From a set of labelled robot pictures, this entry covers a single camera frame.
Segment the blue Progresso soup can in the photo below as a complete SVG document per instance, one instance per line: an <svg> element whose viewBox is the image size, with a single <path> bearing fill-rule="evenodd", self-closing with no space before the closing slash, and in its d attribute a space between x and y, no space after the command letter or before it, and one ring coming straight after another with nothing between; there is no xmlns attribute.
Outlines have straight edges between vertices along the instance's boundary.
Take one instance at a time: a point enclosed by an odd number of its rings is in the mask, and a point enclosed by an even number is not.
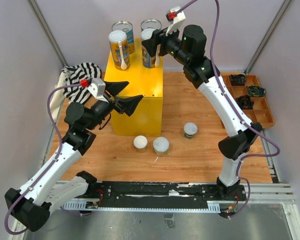
<svg viewBox="0 0 300 240"><path fill-rule="evenodd" d="M145 19L140 24L141 31L144 31L146 29L154 29L154 30L161 30L162 29L162 23L155 18L149 18Z"/></svg>
<svg viewBox="0 0 300 240"><path fill-rule="evenodd" d="M135 52L134 32L133 25L129 21L117 21L112 25L112 30L121 30L126 33L128 52L133 54Z"/></svg>

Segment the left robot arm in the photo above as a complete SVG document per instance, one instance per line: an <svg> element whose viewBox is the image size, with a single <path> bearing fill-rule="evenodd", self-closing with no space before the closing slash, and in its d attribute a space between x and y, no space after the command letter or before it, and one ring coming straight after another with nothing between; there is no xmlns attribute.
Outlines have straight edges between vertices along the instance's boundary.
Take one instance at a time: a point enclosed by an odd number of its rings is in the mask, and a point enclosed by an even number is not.
<svg viewBox="0 0 300 240"><path fill-rule="evenodd" d="M88 151L96 138L92 130L96 127L102 130L110 121L112 111L129 117L135 112L144 97L142 94L118 97L128 84L128 81L107 82L100 78L86 78L79 83L57 87L49 94L48 103L53 94L60 90L85 89L97 101L90 108L75 101L68 106L64 119L68 124L65 136L61 135L55 121L51 120L59 139L56 152L25 184L18 189L10 188L4 195L8 207L4 227L9 234L16 234L9 228L10 216L24 225L25 230L36 232L55 210L68 201L80 196L91 198L98 192L97 178L86 171L77 173L72 180L58 188L54 188L54 185Z"/></svg>

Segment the purple-label can with spoon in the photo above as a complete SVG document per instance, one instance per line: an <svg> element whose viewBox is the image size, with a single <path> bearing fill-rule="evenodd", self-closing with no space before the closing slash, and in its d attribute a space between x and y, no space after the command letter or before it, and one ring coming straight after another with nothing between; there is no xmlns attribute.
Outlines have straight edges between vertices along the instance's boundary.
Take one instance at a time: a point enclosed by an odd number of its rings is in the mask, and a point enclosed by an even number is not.
<svg viewBox="0 0 300 240"><path fill-rule="evenodd" d="M153 28L147 28L141 32L142 64L148 69L156 68L160 65L160 57L158 55L151 57L147 49L143 46L143 41L149 40L154 31L155 29Z"/></svg>

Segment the blue porridge can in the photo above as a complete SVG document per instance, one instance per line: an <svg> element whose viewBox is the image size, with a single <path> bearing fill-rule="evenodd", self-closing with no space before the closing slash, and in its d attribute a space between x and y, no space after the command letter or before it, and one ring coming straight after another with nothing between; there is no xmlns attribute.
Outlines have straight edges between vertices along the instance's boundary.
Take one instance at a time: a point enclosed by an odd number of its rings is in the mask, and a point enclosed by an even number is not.
<svg viewBox="0 0 300 240"><path fill-rule="evenodd" d="M130 66L127 34L122 30L114 30L109 34L108 40L114 66L118 70L126 70Z"/></svg>

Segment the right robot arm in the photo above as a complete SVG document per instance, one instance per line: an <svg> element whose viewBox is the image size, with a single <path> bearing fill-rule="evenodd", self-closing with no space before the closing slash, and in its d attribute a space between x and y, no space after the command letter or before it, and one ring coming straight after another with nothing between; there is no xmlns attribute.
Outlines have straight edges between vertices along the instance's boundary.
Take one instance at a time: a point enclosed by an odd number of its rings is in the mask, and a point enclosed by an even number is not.
<svg viewBox="0 0 300 240"><path fill-rule="evenodd" d="M206 42L203 29L190 24L184 28L181 38L179 30L168 33L167 29L156 29L141 44L151 57L169 54L182 64L185 77L209 100L220 117L228 136L218 143L223 163L216 193L220 199L228 200L239 188L242 161L262 126L253 123L234 100L220 72L205 56Z"/></svg>

